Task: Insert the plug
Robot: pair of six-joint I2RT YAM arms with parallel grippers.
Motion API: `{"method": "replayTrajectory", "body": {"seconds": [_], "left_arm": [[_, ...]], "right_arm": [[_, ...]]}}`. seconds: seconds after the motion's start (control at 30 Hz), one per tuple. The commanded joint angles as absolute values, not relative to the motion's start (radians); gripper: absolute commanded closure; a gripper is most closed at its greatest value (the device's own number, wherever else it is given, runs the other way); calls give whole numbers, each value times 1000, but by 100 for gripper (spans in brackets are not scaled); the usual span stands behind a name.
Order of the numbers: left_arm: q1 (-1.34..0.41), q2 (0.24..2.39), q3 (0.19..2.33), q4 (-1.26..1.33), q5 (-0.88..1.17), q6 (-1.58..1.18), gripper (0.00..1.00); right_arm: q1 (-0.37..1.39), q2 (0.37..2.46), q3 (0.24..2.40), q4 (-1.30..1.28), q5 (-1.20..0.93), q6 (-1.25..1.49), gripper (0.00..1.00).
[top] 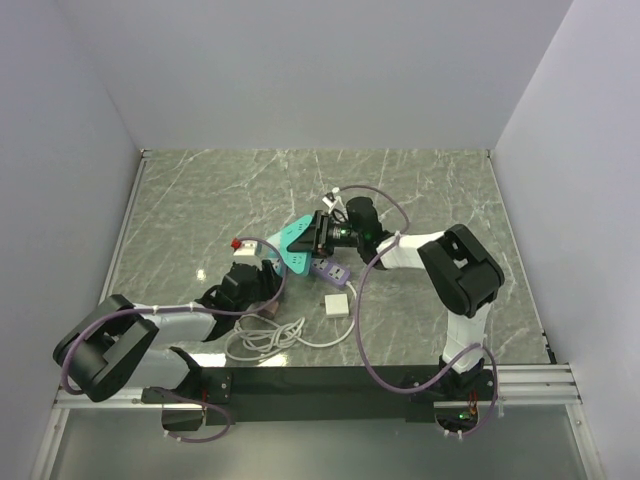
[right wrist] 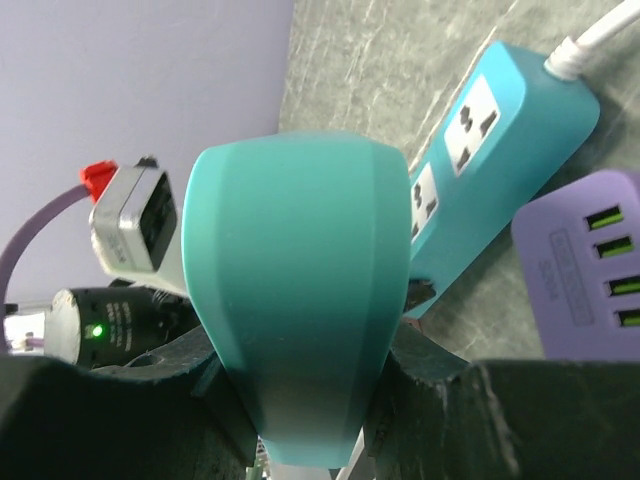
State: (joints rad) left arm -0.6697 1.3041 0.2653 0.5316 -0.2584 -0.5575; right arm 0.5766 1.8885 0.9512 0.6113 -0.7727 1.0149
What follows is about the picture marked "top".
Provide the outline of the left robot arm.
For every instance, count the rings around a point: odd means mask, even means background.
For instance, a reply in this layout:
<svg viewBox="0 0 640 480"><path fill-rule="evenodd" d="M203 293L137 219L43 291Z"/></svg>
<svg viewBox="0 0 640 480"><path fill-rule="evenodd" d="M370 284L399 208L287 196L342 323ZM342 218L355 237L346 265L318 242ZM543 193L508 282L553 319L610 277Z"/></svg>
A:
<svg viewBox="0 0 640 480"><path fill-rule="evenodd" d="M124 387L160 387L176 401L189 401L199 392L202 369L179 343L223 337L283 289L282 277L264 260L233 264L220 284L188 304L147 306L113 294L55 347L62 387L94 402Z"/></svg>

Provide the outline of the teal triangular power strip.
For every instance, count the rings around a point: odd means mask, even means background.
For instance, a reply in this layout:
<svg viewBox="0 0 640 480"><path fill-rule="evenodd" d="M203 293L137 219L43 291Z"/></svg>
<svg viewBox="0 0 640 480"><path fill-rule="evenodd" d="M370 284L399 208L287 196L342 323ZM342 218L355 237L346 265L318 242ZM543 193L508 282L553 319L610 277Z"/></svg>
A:
<svg viewBox="0 0 640 480"><path fill-rule="evenodd" d="M300 276L309 274L311 251L305 246L299 247L298 243L300 237L311 226L312 220L312 215L304 215L267 239L277 249L276 252L269 250L266 258L271 261L278 275L282 276L284 271Z"/></svg>

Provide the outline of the brown cube charger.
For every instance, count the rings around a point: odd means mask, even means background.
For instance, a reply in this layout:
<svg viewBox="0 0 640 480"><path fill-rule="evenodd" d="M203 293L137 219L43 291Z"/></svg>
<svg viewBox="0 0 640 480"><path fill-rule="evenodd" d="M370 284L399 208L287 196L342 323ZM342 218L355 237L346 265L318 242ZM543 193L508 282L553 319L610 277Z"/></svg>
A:
<svg viewBox="0 0 640 480"><path fill-rule="evenodd" d="M280 306L280 303L278 301L274 301L274 302L270 303L269 305L263 306L257 312L257 314L260 317L266 318L268 320L274 320L276 315L277 315L277 312L279 310L279 306Z"/></svg>

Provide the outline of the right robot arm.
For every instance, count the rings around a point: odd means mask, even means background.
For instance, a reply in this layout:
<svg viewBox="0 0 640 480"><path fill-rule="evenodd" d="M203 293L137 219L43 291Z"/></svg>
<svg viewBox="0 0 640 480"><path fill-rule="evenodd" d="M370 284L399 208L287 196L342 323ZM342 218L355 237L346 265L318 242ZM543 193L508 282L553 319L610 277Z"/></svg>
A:
<svg viewBox="0 0 640 480"><path fill-rule="evenodd" d="M364 366L380 386L394 393L413 394L439 384L444 395L460 399L473 388L474 378L483 369L483 357L491 354L484 346L486 320L505 276L467 226L455 224L431 234L392 233L383 228L373 200L360 196L347 201L344 221L318 210L301 232L281 239L280 246L286 253L314 258L330 257L337 248L354 248L366 264L361 284L372 269L426 271L447 310L439 371L423 384L392 386L374 370L357 337Z"/></svg>

